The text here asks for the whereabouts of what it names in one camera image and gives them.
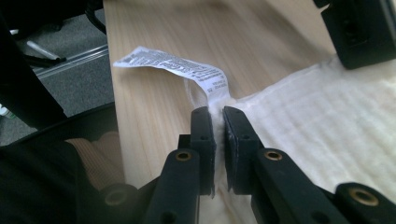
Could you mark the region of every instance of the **black plastic clamp jaw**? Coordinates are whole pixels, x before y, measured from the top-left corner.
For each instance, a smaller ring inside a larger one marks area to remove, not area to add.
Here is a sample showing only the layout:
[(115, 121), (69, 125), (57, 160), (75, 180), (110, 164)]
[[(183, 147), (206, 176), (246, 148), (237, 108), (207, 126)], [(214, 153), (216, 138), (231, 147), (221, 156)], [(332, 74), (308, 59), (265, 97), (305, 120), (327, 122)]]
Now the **black plastic clamp jaw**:
[(362, 184), (340, 184), (332, 202), (351, 223), (396, 223), (396, 204), (377, 190)]
[(254, 172), (256, 152), (263, 147), (245, 114), (236, 108), (225, 106), (224, 156), (228, 189), (235, 194), (250, 194), (257, 178)]
[(144, 224), (198, 223), (199, 162), (198, 152), (188, 148), (168, 155)]
[(341, 63), (347, 69), (396, 58), (392, 0), (314, 0)]
[[(276, 210), (278, 223), (349, 223), (326, 195), (315, 186), (283, 151), (262, 148), (257, 151), (256, 174), (262, 191)], [(259, 192), (253, 192), (252, 198)], [(256, 217), (268, 216), (258, 207)]]
[(191, 112), (191, 134), (181, 134), (177, 148), (191, 148), (200, 160), (200, 194), (214, 196), (216, 142), (207, 106)]

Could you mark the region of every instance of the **black plastic part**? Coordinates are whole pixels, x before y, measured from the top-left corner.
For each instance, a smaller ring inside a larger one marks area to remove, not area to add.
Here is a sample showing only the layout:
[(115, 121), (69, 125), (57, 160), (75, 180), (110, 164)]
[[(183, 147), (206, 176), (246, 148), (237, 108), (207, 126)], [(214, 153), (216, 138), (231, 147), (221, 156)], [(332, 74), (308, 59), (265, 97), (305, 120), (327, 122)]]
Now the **black plastic part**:
[(106, 26), (101, 21), (99, 21), (99, 19), (95, 15), (95, 10), (97, 8), (103, 8), (102, 0), (88, 0), (87, 6), (85, 8), (85, 15), (92, 23), (92, 25), (94, 25), (103, 34), (106, 34)]
[(256, 156), (256, 174), (279, 223), (349, 223), (285, 152), (262, 148)]
[(168, 155), (143, 223), (198, 223), (199, 163), (199, 154), (192, 149)]
[(279, 217), (260, 181), (251, 194), (250, 206), (258, 224), (278, 224)]
[(334, 204), (352, 223), (396, 223), (396, 204), (362, 184), (339, 185), (334, 194)]
[(216, 143), (212, 118), (206, 106), (194, 109), (191, 112), (190, 148), (197, 151), (200, 156), (201, 195), (213, 195)]
[(177, 143), (177, 148), (186, 148), (190, 147), (190, 134), (180, 134), (178, 136), (178, 143)]
[(65, 120), (64, 110), (23, 59), (1, 12), (0, 49), (0, 104), (37, 129)]
[(256, 179), (253, 161), (262, 143), (244, 112), (225, 106), (223, 116), (228, 188), (235, 194), (251, 194)]
[(26, 38), (41, 26), (84, 14), (87, 0), (2, 0), (0, 10), (10, 30), (18, 29), (18, 39)]
[[(323, 7), (326, 1), (315, 3)], [(396, 58), (396, 13), (392, 0), (329, 0), (322, 11), (338, 57), (347, 69)]]
[(137, 220), (134, 220), (137, 216), (131, 216), (131, 209), (136, 207), (138, 202), (137, 189), (134, 186), (115, 184), (102, 189), (101, 194), (107, 220), (117, 224), (137, 223)]
[(145, 218), (145, 214), (148, 211), (149, 204), (154, 194), (154, 190), (157, 186), (159, 177), (151, 180), (147, 185), (142, 187), (137, 191), (136, 201), (133, 207), (130, 207), (128, 214), (130, 215), (131, 220), (130, 224), (142, 223)]

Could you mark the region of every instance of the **brass insert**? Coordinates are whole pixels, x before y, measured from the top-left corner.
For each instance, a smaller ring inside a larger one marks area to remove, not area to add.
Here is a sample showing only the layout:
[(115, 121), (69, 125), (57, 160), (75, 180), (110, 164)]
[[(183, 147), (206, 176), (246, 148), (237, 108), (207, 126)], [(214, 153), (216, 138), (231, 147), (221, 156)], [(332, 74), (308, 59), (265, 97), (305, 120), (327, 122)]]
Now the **brass insert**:
[(282, 160), (282, 154), (275, 151), (267, 151), (264, 156), (271, 161), (280, 161)]
[(365, 189), (353, 188), (349, 189), (349, 195), (358, 203), (367, 206), (378, 206), (379, 200), (369, 191)]
[(105, 203), (109, 206), (117, 206), (125, 203), (128, 198), (128, 193), (125, 189), (114, 189), (105, 197)]
[(176, 159), (178, 161), (189, 161), (191, 157), (192, 157), (191, 153), (187, 151), (181, 151), (176, 154)]

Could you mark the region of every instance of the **gray carpet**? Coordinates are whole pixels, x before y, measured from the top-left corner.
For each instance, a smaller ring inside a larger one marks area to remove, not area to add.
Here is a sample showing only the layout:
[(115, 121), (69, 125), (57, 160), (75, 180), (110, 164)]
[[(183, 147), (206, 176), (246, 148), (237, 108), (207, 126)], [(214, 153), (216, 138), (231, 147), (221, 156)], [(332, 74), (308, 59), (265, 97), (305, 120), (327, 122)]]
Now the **gray carpet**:
[[(104, 20), (103, 10), (96, 14), (101, 21)], [(61, 31), (54, 31), (48, 25), (18, 41), (20, 49), (26, 54), (43, 57), (26, 46), (27, 40), (33, 40), (41, 47), (66, 58), (106, 44), (106, 36), (85, 15), (66, 20)], [(44, 77), (41, 81), (68, 117), (114, 101), (108, 55)], [(0, 146), (8, 145), (35, 131), (18, 118), (0, 117)]]

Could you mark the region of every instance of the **wooden board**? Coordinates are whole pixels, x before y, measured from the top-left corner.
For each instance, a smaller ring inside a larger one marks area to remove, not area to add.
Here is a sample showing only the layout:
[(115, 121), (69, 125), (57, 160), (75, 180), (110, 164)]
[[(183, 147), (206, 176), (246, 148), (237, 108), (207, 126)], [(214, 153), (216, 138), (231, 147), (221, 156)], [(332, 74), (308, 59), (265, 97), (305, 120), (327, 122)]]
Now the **wooden board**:
[[(334, 54), (312, 0), (105, 0), (110, 62), (138, 46), (222, 69), (242, 98)], [(183, 79), (153, 68), (111, 68), (128, 184), (161, 173), (193, 106)]]

